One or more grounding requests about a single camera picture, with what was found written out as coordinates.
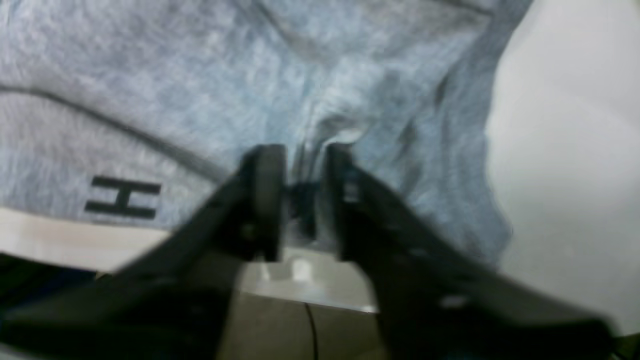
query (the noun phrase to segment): black cable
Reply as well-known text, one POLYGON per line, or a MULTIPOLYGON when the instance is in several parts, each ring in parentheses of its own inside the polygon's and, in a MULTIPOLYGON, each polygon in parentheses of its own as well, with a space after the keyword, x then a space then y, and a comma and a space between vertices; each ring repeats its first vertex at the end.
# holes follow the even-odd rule
POLYGON ((313 336, 314 360, 318 360, 318 334, 316 330, 316 322, 314 321, 314 315, 311 313, 311 307, 309 306, 309 304, 305 303, 305 309, 307 310, 307 315, 309 316, 309 324, 311 325, 311 335, 313 336))

